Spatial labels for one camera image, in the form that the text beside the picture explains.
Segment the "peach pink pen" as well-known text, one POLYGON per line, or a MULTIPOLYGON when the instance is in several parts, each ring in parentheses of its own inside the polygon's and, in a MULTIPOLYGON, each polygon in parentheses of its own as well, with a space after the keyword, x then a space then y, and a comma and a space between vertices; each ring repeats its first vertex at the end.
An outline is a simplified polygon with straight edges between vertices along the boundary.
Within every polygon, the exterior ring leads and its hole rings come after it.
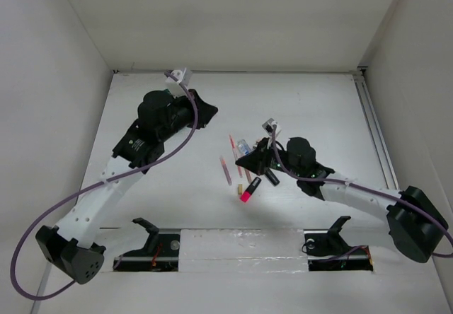
POLYGON ((242 168, 241 166, 237 166, 237 170, 240 178, 246 178, 248 183, 252 182, 251 173, 248 170, 242 168))

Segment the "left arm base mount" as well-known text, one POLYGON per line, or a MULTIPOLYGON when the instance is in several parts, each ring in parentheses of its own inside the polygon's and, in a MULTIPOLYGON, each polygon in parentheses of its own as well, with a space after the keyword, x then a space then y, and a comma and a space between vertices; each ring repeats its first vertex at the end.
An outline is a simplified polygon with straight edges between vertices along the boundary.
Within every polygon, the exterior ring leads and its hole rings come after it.
POLYGON ((137 249, 129 249, 114 259, 115 272, 177 272, 181 229, 159 229, 143 218, 132 220, 146 232, 137 249))

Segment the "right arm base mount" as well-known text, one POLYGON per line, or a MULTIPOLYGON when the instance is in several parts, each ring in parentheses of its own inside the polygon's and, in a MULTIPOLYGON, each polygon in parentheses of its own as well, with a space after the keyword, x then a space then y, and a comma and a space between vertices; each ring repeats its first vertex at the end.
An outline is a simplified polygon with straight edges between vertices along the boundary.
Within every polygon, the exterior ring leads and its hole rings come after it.
POLYGON ((301 251, 307 255, 310 272, 373 272, 367 245, 348 245, 340 232, 351 216, 339 217, 329 228, 304 230, 301 251))

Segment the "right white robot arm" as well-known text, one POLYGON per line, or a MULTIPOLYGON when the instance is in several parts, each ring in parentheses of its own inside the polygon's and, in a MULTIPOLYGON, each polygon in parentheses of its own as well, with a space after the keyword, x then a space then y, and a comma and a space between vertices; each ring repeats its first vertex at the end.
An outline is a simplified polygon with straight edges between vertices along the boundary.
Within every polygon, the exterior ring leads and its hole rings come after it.
POLYGON ((286 173, 306 195, 323 202, 344 204, 386 224, 389 248, 410 260, 426 263, 443 238, 451 240, 448 223, 426 194, 417 187, 389 190, 366 187, 316 160, 316 151, 301 137, 286 146, 270 137, 235 164, 256 175, 269 170, 286 173))

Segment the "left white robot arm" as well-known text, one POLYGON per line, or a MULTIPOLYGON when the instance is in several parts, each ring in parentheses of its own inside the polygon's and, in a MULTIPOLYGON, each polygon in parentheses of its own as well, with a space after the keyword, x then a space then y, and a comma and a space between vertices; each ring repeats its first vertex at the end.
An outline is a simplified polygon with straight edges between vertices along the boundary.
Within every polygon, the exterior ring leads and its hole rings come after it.
POLYGON ((189 96, 151 91, 137 108, 137 119, 113 149, 101 174, 100 187, 83 194, 74 208, 53 227, 35 235, 46 259, 78 284, 99 273, 108 255, 130 252, 150 255, 159 245, 159 229, 143 218, 110 238, 98 236, 101 224, 125 193, 164 154, 164 143, 184 127, 201 129, 217 114, 217 107, 191 89, 189 96))

